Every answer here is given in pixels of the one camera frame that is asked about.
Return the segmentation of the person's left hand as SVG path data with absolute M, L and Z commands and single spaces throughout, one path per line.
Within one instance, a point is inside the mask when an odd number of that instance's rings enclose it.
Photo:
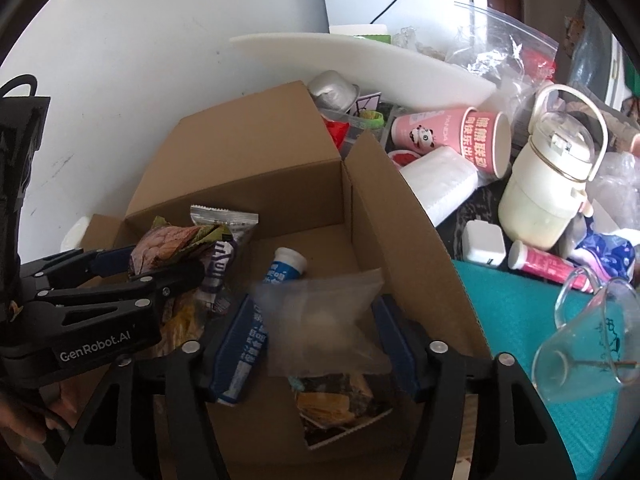
M 78 381 L 70 378 L 58 384 L 58 397 L 48 404 L 48 408 L 58 418 L 63 419 L 70 427 L 75 427 L 78 421 Z M 22 438 L 36 443 L 43 443 L 46 439 L 46 429 L 64 428 L 54 418 L 44 417 L 24 401 L 11 396 L 6 389 L 1 389 L 1 428 L 9 429 Z

